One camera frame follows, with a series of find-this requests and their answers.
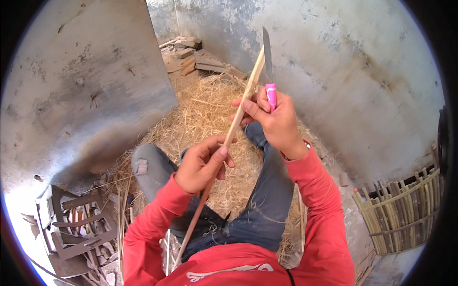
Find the knife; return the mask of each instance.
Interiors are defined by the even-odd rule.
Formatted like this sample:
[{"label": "knife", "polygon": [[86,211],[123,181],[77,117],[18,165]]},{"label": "knife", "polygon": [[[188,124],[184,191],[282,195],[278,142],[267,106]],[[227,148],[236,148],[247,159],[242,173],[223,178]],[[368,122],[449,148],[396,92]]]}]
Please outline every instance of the knife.
[{"label": "knife", "polygon": [[262,39],[264,43],[264,59],[266,65],[266,92],[267,101],[270,104],[270,113],[275,110],[277,104],[277,90],[275,89],[275,83],[273,83],[273,71],[272,71],[272,51],[270,50],[270,37],[269,33],[264,26],[262,26]]}]

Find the bamboo fence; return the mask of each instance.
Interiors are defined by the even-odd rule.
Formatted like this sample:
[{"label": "bamboo fence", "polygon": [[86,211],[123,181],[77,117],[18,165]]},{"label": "bamboo fence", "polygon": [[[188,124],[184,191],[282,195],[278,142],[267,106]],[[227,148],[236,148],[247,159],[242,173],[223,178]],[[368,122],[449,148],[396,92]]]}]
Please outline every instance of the bamboo fence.
[{"label": "bamboo fence", "polygon": [[377,198],[366,188],[365,200],[355,189],[353,198],[362,214],[377,254],[399,253],[428,241],[441,205],[440,169],[415,173],[416,181],[374,183]]}]

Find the leg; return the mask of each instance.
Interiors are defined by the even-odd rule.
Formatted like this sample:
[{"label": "leg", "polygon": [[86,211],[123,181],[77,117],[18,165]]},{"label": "leg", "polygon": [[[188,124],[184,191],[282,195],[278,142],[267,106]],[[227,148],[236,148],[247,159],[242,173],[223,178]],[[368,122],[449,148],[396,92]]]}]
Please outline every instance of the leg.
[{"label": "leg", "polygon": [[[147,202],[151,203],[156,198],[158,191],[168,182],[172,173],[178,170],[178,167],[161,149],[152,144],[144,144],[138,146],[132,154],[132,170],[134,171],[140,189],[145,194]],[[171,221],[170,231],[180,243],[183,242],[191,219],[199,205],[199,201],[199,198],[193,196],[183,215]],[[191,242],[199,240],[204,233],[209,232],[215,226],[221,228],[225,224],[225,219],[221,218],[207,205],[204,205],[189,245],[192,246]],[[186,247],[183,257],[187,255],[189,258],[197,252],[192,253],[193,249],[188,249],[189,247]]]},{"label": "leg", "polygon": [[228,224],[229,238],[277,251],[293,199],[294,183],[280,152],[266,140],[258,122],[247,125],[246,136],[263,152],[262,170],[243,212]]}]

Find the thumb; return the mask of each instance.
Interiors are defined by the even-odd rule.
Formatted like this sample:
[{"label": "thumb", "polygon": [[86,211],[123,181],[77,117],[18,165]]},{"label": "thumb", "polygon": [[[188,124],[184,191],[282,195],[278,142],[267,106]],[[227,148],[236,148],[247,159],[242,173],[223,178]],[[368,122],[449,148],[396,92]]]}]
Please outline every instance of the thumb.
[{"label": "thumb", "polygon": [[213,155],[208,160],[208,163],[202,168],[202,172],[206,176],[216,175],[216,172],[221,168],[226,156],[228,154],[228,148],[226,146],[221,146],[216,150]]},{"label": "thumb", "polygon": [[242,109],[261,124],[268,118],[268,114],[251,100],[242,102]]}]

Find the hand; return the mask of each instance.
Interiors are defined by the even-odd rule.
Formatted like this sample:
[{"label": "hand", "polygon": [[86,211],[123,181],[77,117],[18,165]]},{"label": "hand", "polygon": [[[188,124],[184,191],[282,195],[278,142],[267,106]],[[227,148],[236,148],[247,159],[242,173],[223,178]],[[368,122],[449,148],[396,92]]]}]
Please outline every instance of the hand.
[{"label": "hand", "polygon": [[216,178],[224,180],[226,167],[223,162],[234,168],[235,164],[224,143],[225,136],[212,136],[205,139],[202,143],[194,145],[186,151],[183,162],[175,174],[175,182],[185,192],[195,194],[203,190],[211,180]]},{"label": "hand", "polygon": [[[232,105],[240,105],[241,99],[232,101]],[[242,108],[246,112],[240,125],[258,121],[262,125],[267,141],[280,150],[288,159],[295,160],[307,155],[308,148],[299,135],[296,112],[293,100],[284,93],[277,91],[277,106],[272,113],[267,101],[266,89],[262,88],[251,100],[245,100]]]}]

